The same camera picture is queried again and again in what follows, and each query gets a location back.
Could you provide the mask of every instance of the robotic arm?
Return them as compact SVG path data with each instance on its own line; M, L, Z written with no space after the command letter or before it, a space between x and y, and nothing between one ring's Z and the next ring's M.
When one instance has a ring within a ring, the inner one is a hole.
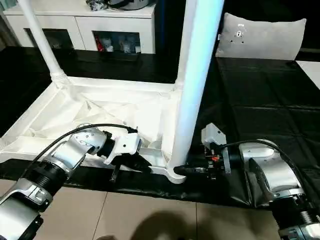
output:
M88 128L58 144L0 198L0 240L32 240L43 223L40 213L47 209L86 154L99 154L108 163L123 154L138 155L141 139L136 130L113 140L111 133L90 124L79 127L85 126Z
M238 146L248 172L254 174L264 202L269 204L278 223L281 239L320 240L318 210L292 166L282 158L289 157L273 142L248 140L227 144L225 134L212 123L202 130L201 140L206 163L175 167L177 174L202 174L211 180L231 174L228 147Z
M141 140L135 129L127 128L127 135L113 140L111 133L100 131L94 125L79 127L80 130L68 141L58 144L0 198L0 240L32 240L43 223L40 213L47 209L86 154L97 154L106 164L115 157L125 156L124 162L116 164L111 181L115 180L121 163L133 169L150 171L150 164L141 156L139 158ZM262 195L269 203L281 239L320 240L317 210L274 143L254 140L227 144L224 133L212 123L202 130L201 135L207 163L175 167L177 174L205 174L212 180L221 173L231 174L228 146L237 145L245 165L254 173Z

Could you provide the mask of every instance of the black tablecloth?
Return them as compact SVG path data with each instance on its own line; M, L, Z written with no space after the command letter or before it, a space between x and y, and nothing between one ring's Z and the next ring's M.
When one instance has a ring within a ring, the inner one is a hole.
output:
M91 51L55 51L69 76L174 83L177 59L142 54L131 59ZM0 53L4 71L0 80L5 109L0 134L15 122L50 84L48 70L33 48L9 48ZM294 61L213 58L197 118L188 161L202 160L198 146L201 129L216 124L227 141L269 139L281 147L320 190L320 90ZM28 165L10 159L0 164L0 178L16 180ZM231 159L232 174L219 182L188 177L183 184L165 176L121 171L109 183L110 169L82 166L67 187L130 193L211 204L252 207L248 181L239 157ZM315 201L318 197L312 191Z

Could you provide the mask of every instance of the tiled floor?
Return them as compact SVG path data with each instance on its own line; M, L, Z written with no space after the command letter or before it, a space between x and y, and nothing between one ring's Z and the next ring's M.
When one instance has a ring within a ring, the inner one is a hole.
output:
M42 218L36 240L279 239L269 211L66 187Z

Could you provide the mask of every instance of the silver robot arm segment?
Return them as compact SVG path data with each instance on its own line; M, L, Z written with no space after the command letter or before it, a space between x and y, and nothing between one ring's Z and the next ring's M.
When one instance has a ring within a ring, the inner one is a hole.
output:
M136 154L140 138L136 132L128 134L131 135L135 136L135 142L129 137L125 144L131 147L130 154ZM69 140L59 143L35 168L20 178L0 198L0 240L32 240L43 223L40 213L47 209L86 154L99 152L99 156L108 158L110 162L121 155L121 152L111 154L117 145L117 139L112 140L111 136L111 133L96 127L82 129L72 134Z
M244 164L255 174L269 202L281 239L319 240L318 211L308 200L296 174L280 153L267 145L254 142L240 144L239 150Z

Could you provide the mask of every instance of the white metal pole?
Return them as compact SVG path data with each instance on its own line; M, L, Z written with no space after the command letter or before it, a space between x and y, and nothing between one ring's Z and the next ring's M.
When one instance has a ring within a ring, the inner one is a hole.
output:
M26 20L29 23L30 30L32 35L38 45L41 54L50 70L50 75L53 81L57 80L58 82L65 82L67 76L64 71L60 68L58 61L50 48L48 40L42 30L40 23L32 9L30 0L18 0L20 7L23 11Z
M189 47L190 47L190 41L191 41L191 33L194 26L196 6L197 6L196 0L192 0L192 1L188 0L185 3L179 67L178 67L178 74L175 80L176 90L181 89L185 81L187 60L188 60L188 54L190 49Z
M187 1L187 8L195 0ZM186 163L191 146L199 107L204 92L207 73L211 62L224 0L197 0L190 34L189 51L184 74L181 101L175 127L172 156L168 171Z

